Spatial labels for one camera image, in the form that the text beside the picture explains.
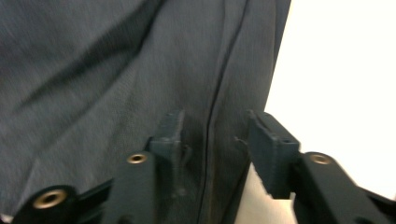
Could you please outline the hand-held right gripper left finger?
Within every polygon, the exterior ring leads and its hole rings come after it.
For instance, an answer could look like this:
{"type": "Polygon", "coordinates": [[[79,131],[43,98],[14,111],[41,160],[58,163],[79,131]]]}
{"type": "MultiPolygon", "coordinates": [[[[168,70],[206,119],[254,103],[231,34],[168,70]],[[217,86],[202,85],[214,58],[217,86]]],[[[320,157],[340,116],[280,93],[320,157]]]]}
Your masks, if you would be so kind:
{"type": "Polygon", "coordinates": [[[183,181],[191,150],[183,143],[184,118],[184,110],[166,113],[148,143],[148,151],[157,162],[162,198],[185,195],[183,181]]]}

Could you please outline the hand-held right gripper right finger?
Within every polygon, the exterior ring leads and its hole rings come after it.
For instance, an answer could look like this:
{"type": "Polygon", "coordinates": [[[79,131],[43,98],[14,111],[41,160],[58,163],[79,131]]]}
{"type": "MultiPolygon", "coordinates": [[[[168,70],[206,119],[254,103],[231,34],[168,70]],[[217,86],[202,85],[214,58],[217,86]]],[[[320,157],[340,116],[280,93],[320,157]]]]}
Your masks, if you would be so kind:
{"type": "Polygon", "coordinates": [[[299,141],[272,115],[250,111],[247,146],[266,192],[273,199],[288,199],[290,167],[298,159],[299,141]]]}

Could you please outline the black pleated skirt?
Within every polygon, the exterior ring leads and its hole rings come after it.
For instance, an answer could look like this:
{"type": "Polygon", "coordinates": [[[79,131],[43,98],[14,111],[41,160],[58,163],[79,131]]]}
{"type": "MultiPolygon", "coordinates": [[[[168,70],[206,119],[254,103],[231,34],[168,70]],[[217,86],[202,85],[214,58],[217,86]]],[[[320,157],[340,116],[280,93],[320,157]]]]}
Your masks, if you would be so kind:
{"type": "Polygon", "coordinates": [[[0,0],[0,214],[110,179],[185,113],[187,193],[162,224],[234,224],[290,0],[0,0]]]}

